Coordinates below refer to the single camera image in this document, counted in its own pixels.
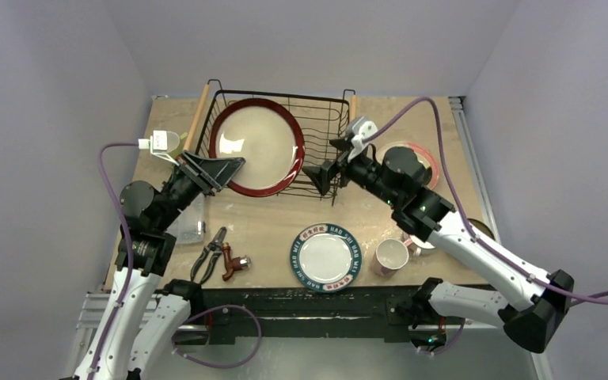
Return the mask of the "red rimmed plate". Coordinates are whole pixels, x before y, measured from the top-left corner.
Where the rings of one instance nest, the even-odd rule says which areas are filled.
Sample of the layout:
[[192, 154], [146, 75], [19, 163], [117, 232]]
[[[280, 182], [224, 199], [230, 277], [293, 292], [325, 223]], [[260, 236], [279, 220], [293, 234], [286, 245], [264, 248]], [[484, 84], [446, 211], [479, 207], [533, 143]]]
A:
[[267, 98], [246, 98], [216, 117], [208, 154], [243, 158], [229, 187], [243, 196], [262, 198], [292, 184], [303, 167], [306, 144], [299, 122], [284, 106]]

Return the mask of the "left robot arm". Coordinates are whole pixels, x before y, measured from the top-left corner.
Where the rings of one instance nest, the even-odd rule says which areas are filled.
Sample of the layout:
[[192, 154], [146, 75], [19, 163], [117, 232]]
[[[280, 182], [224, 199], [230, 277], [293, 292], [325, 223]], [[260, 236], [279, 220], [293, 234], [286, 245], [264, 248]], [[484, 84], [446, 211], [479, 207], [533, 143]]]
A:
[[122, 239], [113, 284], [73, 379], [145, 379], [177, 328], [202, 318], [200, 285], [174, 280], [164, 287], [153, 316], [143, 319], [173, 253], [176, 238], [168, 228], [193, 200], [223, 190], [244, 164], [241, 157], [202, 158], [184, 151], [160, 189], [137, 180], [115, 196]]

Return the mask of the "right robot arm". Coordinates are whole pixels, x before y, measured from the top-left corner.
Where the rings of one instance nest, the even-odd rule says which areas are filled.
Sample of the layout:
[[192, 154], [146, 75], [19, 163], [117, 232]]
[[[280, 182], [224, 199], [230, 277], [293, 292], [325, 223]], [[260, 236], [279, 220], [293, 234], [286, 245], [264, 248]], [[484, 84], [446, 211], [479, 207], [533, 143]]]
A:
[[492, 286], [491, 291], [428, 279], [413, 297], [412, 310], [424, 322], [460, 317], [501, 328], [519, 347], [542, 353], [567, 315], [567, 294], [575, 280], [559, 269], [547, 272], [521, 259], [469, 224], [462, 209], [432, 191], [431, 170], [412, 148], [395, 146], [381, 161], [366, 152], [352, 157], [351, 144], [332, 140], [338, 155], [322, 165], [302, 167], [325, 194], [334, 177], [357, 184], [388, 204], [400, 230], [441, 249]]

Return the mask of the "black wire dish rack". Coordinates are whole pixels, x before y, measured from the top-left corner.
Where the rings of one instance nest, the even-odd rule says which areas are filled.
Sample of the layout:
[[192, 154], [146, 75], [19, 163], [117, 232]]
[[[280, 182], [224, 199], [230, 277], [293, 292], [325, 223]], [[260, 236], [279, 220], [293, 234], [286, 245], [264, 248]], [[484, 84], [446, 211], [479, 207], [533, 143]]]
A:
[[306, 167], [320, 166], [336, 158], [337, 150], [329, 141], [344, 136], [355, 106], [346, 97], [315, 97], [301, 94], [270, 93], [252, 90], [219, 88], [212, 97], [204, 122], [197, 131], [192, 152], [200, 157], [215, 158], [219, 150], [213, 145], [219, 141], [219, 125], [231, 111], [240, 105], [265, 105], [266, 101], [279, 104], [277, 113], [287, 112], [285, 120], [294, 127], [294, 145], [298, 151], [293, 168], [285, 179], [266, 190], [249, 190], [232, 181], [229, 187], [243, 196], [264, 198], [288, 195], [335, 201], [340, 180], [330, 179], [329, 189], [321, 194], [311, 179], [302, 171]]

